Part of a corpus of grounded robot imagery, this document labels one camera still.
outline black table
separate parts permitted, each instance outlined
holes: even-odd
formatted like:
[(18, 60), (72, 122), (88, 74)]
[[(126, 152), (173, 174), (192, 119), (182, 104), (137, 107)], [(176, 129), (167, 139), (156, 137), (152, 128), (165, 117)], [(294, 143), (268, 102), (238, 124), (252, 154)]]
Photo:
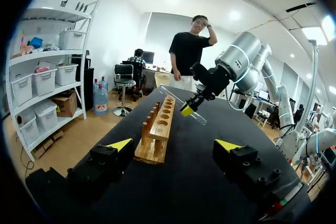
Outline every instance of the black table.
[[(182, 100), (193, 95), (167, 88)], [(137, 146), (142, 122), (155, 102), (162, 102), (164, 97), (154, 90), (99, 143), (106, 145), (131, 137)], [(127, 223), (249, 223), (256, 205), (237, 185), (229, 183), (213, 161), (215, 138), (250, 145), (259, 150), (263, 161), (276, 162), (282, 174), (297, 177), (259, 127), (243, 112), (231, 109), (225, 100), (205, 101), (198, 112), (207, 119), (205, 126), (183, 117), (175, 107), (164, 165), (133, 160), (121, 180), (111, 184), (90, 208)]]

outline shelf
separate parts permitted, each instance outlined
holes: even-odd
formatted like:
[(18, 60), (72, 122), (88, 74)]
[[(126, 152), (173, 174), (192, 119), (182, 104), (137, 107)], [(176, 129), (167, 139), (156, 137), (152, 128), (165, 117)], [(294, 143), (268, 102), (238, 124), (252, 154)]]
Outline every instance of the shelf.
[(91, 19), (92, 16), (87, 13), (72, 10), (66, 7), (33, 7), (28, 8), (21, 20), (56, 20), (63, 22), (78, 22), (83, 19)]
[(33, 54), (22, 55), (12, 60), (9, 60), (9, 66), (13, 66), (15, 64), (25, 62), (27, 60), (34, 60), (39, 58), (45, 58), (50, 56), (58, 56), (58, 55), (82, 55), (83, 50), (54, 50), (54, 51), (44, 51), (44, 52), (36, 52)]
[(74, 82), (74, 83), (71, 83), (71, 84), (68, 84), (68, 85), (64, 85), (64, 86), (60, 86), (57, 83), (55, 83), (55, 90), (53, 92), (44, 94), (44, 95), (42, 95), (40, 97), (37, 94), (34, 94), (34, 92), (33, 92), (33, 98), (31, 98), (30, 100), (26, 101), (24, 104), (22, 104), (20, 106), (15, 106), (13, 108), (13, 114), (17, 115), (20, 112), (24, 111), (26, 108), (34, 105), (35, 103), (38, 103), (39, 101), (42, 101), (42, 100), (44, 100), (44, 99), (46, 99), (48, 97), (52, 97), (53, 95), (58, 94), (58, 93), (63, 92), (63, 91), (66, 91), (68, 89), (72, 89), (74, 87), (78, 87), (80, 85), (81, 85), (80, 81), (77, 81), (77, 82)]
[(38, 126), (38, 130), (40, 132), (40, 136), (35, 139), (29, 146), (28, 146), (28, 150), (31, 152), (37, 145), (39, 145), (41, 142), (43, 142), (44, 139), (46, 139), (48, 136), (50, 136), (51, 134), (53, 134), (55, 131), (57, 131), (59, 128), (63, 127), (64, 125), (66, 125), (68, 122), (70, 122), (71, 120), (75, 119), (76, 117), (78, 117), (79, 115), (83, 114), (83, 110), (80, 108), (77, 108), (77, 110), (75, 111), (75, 114), (73, 117), (71, 118), (61, 118), (61, 117), (57, 117), (58, 119), (58, 124), (53, 127), (52, 129), (50, 129), (49, 131), (45, 131), (42, 127)]

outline plastic storage bin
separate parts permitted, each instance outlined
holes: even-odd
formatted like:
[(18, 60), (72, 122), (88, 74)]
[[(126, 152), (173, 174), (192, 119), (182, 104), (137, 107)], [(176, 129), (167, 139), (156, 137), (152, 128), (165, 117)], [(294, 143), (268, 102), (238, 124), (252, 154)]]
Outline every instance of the plastic storage bin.
[(30, 100), (33, 97), (32, 93), (32, 85), (31, 85), (31, 76), (33, 74), (28, 75), (18, 75), (15, 80), (11, 82), (12, 90), (14, 94), (14, 98), (16, 101), (16, 105), (20, 106), (26, 101)]
[(43, 100), (34, 106), (37, 122), (45, 131), (52, 129), (58, 123), (56, 108), (57, 105), (50, 100)]
[(17, 116), (17, 119), (19, 117), (22, 121), (20, 131), (22, 132), (26, 144), (29, 145), (40, 136), (36, 124), (36, 115), (31, 108), (27, 108)]
[(33, 73), (34, 87), (38, 96), (53, 92), (55, 90), (55, 72), (57, 69)]
[(59, 34), (58, 47), (60, 49), (83, 49), (83, 42), (86, 33), (82, 31), (68, 30), (61, 31)]
[(76, 80), (76, 69), (78, 64), (67, 64), (66, 66), (57, 66), (56, 83), (63, 86), (74, 83)]

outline cardboard box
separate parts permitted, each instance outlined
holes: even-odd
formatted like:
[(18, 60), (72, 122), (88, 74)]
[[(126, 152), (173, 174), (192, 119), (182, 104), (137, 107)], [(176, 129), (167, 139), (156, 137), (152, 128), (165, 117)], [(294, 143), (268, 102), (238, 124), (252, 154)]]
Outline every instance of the cardboard box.
[(77, 97), (74, 90), (67, 90), (51, 98), (57, 104), (57, 116), (72, 117), (77, 110)]
[(51, 140), (50, 138), (44, 140), (44, 142), (42, 143), (44, 150), (47, 150), (49, 147), (51, 147), (53, 143), (53, 140)]
[(40, 157), (42, 157), (42, 155), (44, 154), (44, 152), (46, 152), (46, 150), (43, 148), (43, 146), (36, 147), (32, 151), (32, 155), (34, 156), (35, 159), (39, 159)]

